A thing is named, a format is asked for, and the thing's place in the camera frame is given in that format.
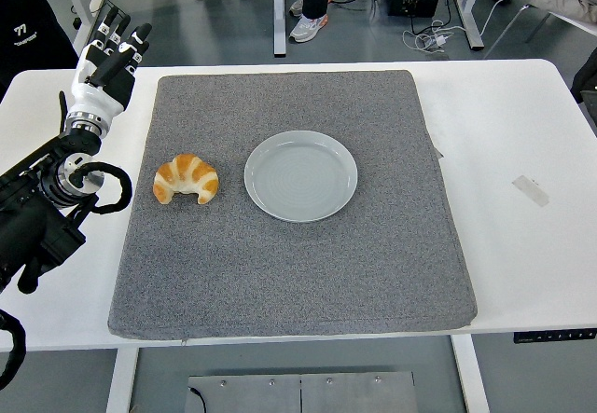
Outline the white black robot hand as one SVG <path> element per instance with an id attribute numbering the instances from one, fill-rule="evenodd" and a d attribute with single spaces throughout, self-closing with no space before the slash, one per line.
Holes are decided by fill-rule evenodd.
<path id="1" fill-rule="evenodd" d="M 84 112 L 108 120 L 129 104 L 152 25 L 141 24 L 125 36 L 131 17 L 117 17 L 118 8 L 111 7 L 81 52 L 71 85 L 75 103 L 70 113 Z"/>

